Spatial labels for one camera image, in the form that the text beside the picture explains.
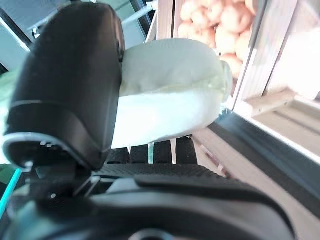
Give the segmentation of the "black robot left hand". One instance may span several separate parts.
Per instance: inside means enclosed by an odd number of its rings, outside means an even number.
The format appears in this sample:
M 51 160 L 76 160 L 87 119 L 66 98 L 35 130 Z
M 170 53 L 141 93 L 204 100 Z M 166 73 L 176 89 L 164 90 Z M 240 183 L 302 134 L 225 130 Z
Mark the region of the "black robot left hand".
M 197 163 L 193 131 L 230 96 L 203 43 L 125 48 L 111 6 L 74 3 L 34 43 L 11 97 L 3 153 L 17 168 L 3 240 L 294 240 L 268 195 Z

